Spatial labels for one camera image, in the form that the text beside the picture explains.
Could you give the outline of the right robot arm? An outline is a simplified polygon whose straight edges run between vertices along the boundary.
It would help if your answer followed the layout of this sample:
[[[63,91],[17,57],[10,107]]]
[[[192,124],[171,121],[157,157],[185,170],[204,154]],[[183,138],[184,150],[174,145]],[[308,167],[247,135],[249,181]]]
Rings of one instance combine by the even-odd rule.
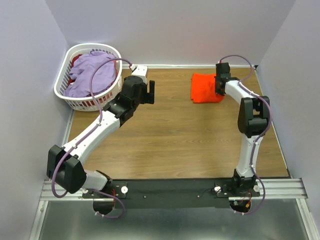
[[[219,62],[215,66],[215,93],[228,95],[239,104],[237,127],[241,133],[240,156],[226,190],[232,196],[244,196],[256,185],[259,147],[271,127],[270,99],[254,93],[238,78],[232,77],[227,62]]]

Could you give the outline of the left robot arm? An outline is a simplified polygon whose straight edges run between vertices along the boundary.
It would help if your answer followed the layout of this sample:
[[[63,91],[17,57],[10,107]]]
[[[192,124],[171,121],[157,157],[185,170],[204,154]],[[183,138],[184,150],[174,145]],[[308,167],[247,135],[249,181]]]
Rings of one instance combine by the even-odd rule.
[[[100,171],[86,170],[84,163],[104,139],[134,115],[139,105],[154,102],[155,81],[145,83],[140,76],[126,77],[122,90],[96,120],[64,146],[54,145],[48,151],[46,175],[51,179],[52,193],[60,197],[55,188],[59,185],[70,194],[87,189],[101,198],[107,197],[111,191],[109,178]]]

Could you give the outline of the orange t-shirt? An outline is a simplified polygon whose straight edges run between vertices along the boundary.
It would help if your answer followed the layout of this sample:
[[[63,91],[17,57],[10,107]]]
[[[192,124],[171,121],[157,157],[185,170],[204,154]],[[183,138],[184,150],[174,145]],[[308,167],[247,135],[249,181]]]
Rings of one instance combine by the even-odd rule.
[[[195,104],[219,103],[223,95],[216,93],[216,74],[194,73],[191,78],[190,99]]]

